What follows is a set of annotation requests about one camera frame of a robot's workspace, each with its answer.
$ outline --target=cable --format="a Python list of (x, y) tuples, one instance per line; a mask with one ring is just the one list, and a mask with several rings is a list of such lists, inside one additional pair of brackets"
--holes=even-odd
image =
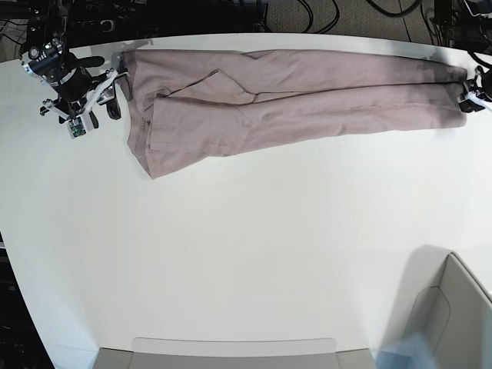
[(297, 0), (303, 7), (306, 9), (307, 14), (309, 15), (309, 23), (307, 24), (307, 27), (305, 30), (303, 30), (302, 33), (308, 33), (311, 27), (313, 26), (314, 23), (314, 13), (309, 4), (306, 2), (306, 0)]
[(10, 19), (0, 19), (0, 21), (5, 21), (5, 25), (7, 23), (12, 23), (13, 25), (27, 25), (27, 23), (24, 23), (24, 24), (22, 24), (22, 23), (15, 23), (15, 22), (11, 21)]
[(485, 39), (485, 41), (487, 41), (487, 44), (489, 44), (489, 46), (492, 46), (492, 42), (490, 41), (490, 39), (484, 34), (484, 30), (482, 29), (482, 19), (480, 17), (480, 19), (478, 20), (478, 29), (480, 30), (480, 34), (481, 36)]
[(427, 28), (427, 32), (429, 32), (430, 42), (432, 42), (432, 45), (436, 45), (436, 44), (434, 44), (434, 38), (432, 37), (431, 27), (429, 26), (429, 23), (427, 22), (427, 19), (425, 18), (424, 7), (422, 6), (422, 4), (421, 4), (421, 16), (422, 16), (422, 19), (424, 20), (425, 28)]
[[(307, 27), (305, 30), (303, 30), (302, 33), (308, 33), (308, 31), (311, 29), (311, 27), (313, 26), (313, 23), (314, 23), (314, 13), (313, 13), (313, 10), (311, 9), (311, 7), (309, 6), (309, 4), (306, 2), (306, 0), (296, 0), (299, 4), (302, 5), (302, 7), (306, 10), (307, 12), (307, 15), (309, 16), (309, 23), (307, 24)], [(269, 7), (269, 4), (267, 3), (267, 7), (265, 9), (265, 12), (264, 12), (264, 17), (263, 17), (263, 22), (261, 24), (261, 26), (264, 28), (264, 30), (266, 32), (273, 32), (269, 27), (268, 27), (268, 24), (267, 24), (267, 16), (268, 16), (268, 7)], [(256, 9), (258, 11), (258, 9), (261, 8), (261, 0), (257, 0), (256, 1)]]
[(20, 28), (12, 27), (10, 25), (0, 25), (0, 28), (8, 28), (8, 29), (14, 29), (14, 30), (17, 30), (17, 31), (23, 31)]
[(387, 17), (390, 17), (390, 18), (402, 18), (405, 15), (409, 15), (411, 12), (413, 12), (415, 9), (417, 9), (420, 4), (422, 4), (422, 1), (423, 0), (415, 0), (415, 2), (412, 5), (410, 5), (407, 9), (402, 10), (399, 13), (390, 13), (390, 12), (384, 10), (382, 7), (380, 7), (378, 4), (376, 4), (372, 0), (366, 0), (366, 2), (370, 6), (372, 6), (374, 9), (376, 9), (382, 15), (386, 15)]
[(335, 7), (335, 16), (333, 17), (333, 20), (330, 23), (328, 23), (322, 29), (320, 29), (319, 31), (317, 31), (315, 33), (318, 33), (318, 34), (326, 33), (328, 31), (330, 31), (335, 25), (337, 25), (338, 20), (340, 19), (340, 9), (338, 8), (338, 4), (335, 0), (331, 0), (331, 1), (333, 2), (333, 5)]
[(471, 56), (473, 60), (475, 60), (478, 64), (483, 65), (485, 68), (492, 69), (492, 65), (487, 63), (486, 61), (483, 61), (482, 59), (478, 58), (478, 56), (471, 51), (468, 51), (468, 55)]
[[(398, 0), (398, 4), (400, 5), (400, 11), (403, 11), (403, 7), (401, 6), (401, 0)], [(405, 21), (405, 17), (403, 17), (403, 24), (405, 25), (405, 31), (407, 31), (408, 41), (412, 42), (412, 38), (410, 37), (410, 32), (408, 31), (407, 21)]]

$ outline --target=table surface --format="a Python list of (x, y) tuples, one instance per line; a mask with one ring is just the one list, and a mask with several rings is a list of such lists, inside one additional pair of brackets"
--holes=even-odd
[[(334, 35), (199, 35), (75, 53), (105, 56), (107, 68), (133, 48), (326, 49), (475, 66), (463, 51)], [(122, 120), (98, 107), (101, 127), (71, 140), (54, 115), (39, 116), (54, 93), (18, 61), (0, 65), (0, 81), (0, 229), (57, 367), (89, 368), (99, 347), (131, 350), (136, 337), (394, 344), (450, 250), (492, 290), (490, 113), (446, 131), (208, 158), (152, 181), (126, 145), (125, 103)]]

